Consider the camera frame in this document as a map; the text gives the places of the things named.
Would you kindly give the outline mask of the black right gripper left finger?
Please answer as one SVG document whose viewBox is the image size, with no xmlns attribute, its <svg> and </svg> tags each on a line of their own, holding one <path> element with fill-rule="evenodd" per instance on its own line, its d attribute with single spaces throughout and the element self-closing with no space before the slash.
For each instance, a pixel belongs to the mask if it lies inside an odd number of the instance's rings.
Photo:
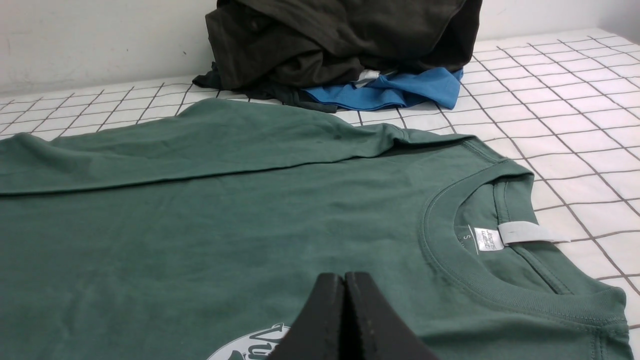
<svg viewBox="0 0 640 360">
<path fill-rule="evenodd" d="M 297 319 L 269 359 L 338 360 L 344 304 L 343 278 L 321 273 Z"/>
</svg>

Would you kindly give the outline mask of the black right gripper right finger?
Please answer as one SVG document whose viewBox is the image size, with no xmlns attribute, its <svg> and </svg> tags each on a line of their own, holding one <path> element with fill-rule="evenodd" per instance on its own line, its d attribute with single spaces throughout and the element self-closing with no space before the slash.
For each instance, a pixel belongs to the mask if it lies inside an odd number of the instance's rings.
<svg viewBox="0 0 640 360">
<path fill-rule="evenodd" d="M 345 360 L 436 360 L 366 272 L 345 274 Z"/>
</svg>

